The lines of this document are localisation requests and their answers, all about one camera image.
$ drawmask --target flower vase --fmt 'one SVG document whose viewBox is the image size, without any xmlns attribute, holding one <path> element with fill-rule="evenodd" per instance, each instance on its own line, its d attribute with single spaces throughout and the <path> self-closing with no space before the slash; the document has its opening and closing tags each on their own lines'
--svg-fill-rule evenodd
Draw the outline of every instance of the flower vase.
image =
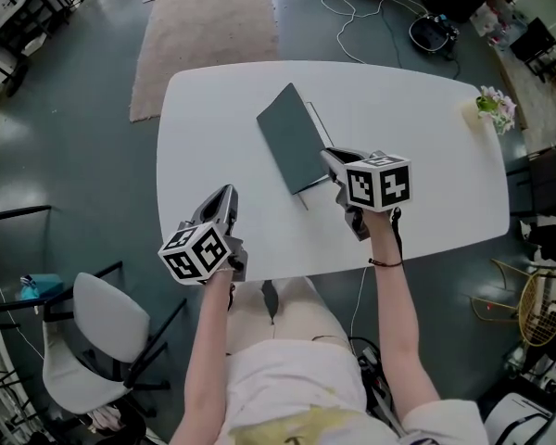
<svg viewBox="0 0 556 445">
<path fill-rule="evenodd" d="M 465 101 L 461 105 L 461 114 L 467 126 L 472 130 L 483 130 L 486 126 L 485 121 L 480 118 L 480 109 L 475 103 L 475 99 Z"/>
</svg>

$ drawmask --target gray floor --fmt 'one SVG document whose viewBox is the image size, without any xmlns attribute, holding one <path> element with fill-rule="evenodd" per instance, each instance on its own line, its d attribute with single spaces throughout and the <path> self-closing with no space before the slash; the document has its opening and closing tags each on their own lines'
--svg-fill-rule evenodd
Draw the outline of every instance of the gray floor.
<svg viewBox="0 0 556 445">
<path fill-rule="evenodd" d="M 335 41 L 345 17 L 330 13 L 320 0 L 273 2 L 282 58 L 347 60 Z M 362 13 L 374 11 L 378 0 L 350 2 Z M 451 77 L 454 63 L 418 54 L 411 47 L 406 37 L 411 13 L 390 2 L 384 7 L 403 67 Z M 175 284 L 157 256 L 161 243 L 155 172 L 158 120 L 128 122 L 149 10 L 150 5 L 141 0 L 88 0 L 70 26 L 33 58 L 23 88 L 2 106 L 0 210 L 42 203 L 54 209 L 0 222 L 0 283 L 6 299 L 14 299 L 22 274 L 54 272 L 70 283 L 80 271 L 94 272 L 122 260 L 122 274 L 108 280 L 150 312 L 154 325 L 187 296 L 188 308 L 165 336 L 169 351 L 146 375 L 153 381 L 169 379 L 172 390 L 137 393 L 144 404 L 157 405 L 158 417 L 148 423 L 169 439 L 183 412 L 183 377 L 199 291 Z M 345 41 L 350 51 L 368 62 L 397 66 L 382 16 L 356 21 Z M 457 54 L 460 81 L 504 89 L 492 52 L 468 25 L 461 26 Z M 504 136 L 501 145 L 511 167 L 525 153 L 519 131 Z M 516 201 L 526 202 L 521 197 Z M 501 355 L 517 340 L 518 331 L 514 326 L 476 320 L 467 296 L 515 302 L 513 293 L 497 288 L 501 277 L 489 259 L 522 265 L 528 253 L 512 226 L 503 237 L 407 262 L 421 325 L 423 363 L 443 397 L 476 398 L 498 377 Z M 314 278 L 347 330 L 361 274 L 359 270 Z M 509 280 L 514 289 L 523 285 L 518 277 Z M 354 333 L 372 340 L 378 333 L 375 294 L 373 273 L 368 272 Z M 15 311 L 13 316 L 23 323 L 28 339 L 41 348 L 39 317 L 32 311 Z M 25 373 L 37 374 L 30 384 L 35 406 L 48 404 L 40 358 L 16 331 L 6 331 L 5 336 L 13 362 Z M 75 348 L 82 347 L 75 342 Z"/>
</svg>

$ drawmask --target white pants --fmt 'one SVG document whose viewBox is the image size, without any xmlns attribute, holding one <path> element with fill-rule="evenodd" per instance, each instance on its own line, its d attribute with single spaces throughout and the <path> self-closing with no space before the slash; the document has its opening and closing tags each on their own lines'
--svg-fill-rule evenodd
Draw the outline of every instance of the white pants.
<svg viewBox="0 0 556 445">
<path fill-rule="evenodd" d="M 348 336 L 307 277 L 273 280 L 279 306 L 273 322 L 263 282 L 245 282 L 234 291 L 227 325 L 227 352 L 235 354 L 267 339 L 303 339 L 349 349 Z"/>
</svg>

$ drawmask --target bracelet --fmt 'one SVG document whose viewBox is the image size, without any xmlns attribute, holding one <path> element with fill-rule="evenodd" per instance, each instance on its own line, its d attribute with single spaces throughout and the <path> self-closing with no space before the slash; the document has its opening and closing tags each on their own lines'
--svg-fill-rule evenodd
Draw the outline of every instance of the bracelet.
<svg viewBox="0 0 556 445">
<path fill-rule="evenodd" d="M 398 263 L 383 263 L 380 261 L 376 261 L 375 259 L 369 259 L 369 263 L 377 267 L 398 267 L 403 263 L 403 261 L 399 261 Z"/>
</svg>

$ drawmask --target white t-shirt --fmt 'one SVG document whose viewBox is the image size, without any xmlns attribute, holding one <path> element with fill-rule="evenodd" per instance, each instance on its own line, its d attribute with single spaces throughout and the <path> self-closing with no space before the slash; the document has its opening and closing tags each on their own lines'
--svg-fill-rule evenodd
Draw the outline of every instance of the white t-shirt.
<svg viewBox="0 0 556 445">
<path fill-rule="evenodd" d="M 366 411 L 356 358 L 341 346 L 262 341 L 227 358 L 228 392 L 217 445 L 481 445 L 473 402 L 442 400 L 408 413 L 399 437 Z"/>
</svg>

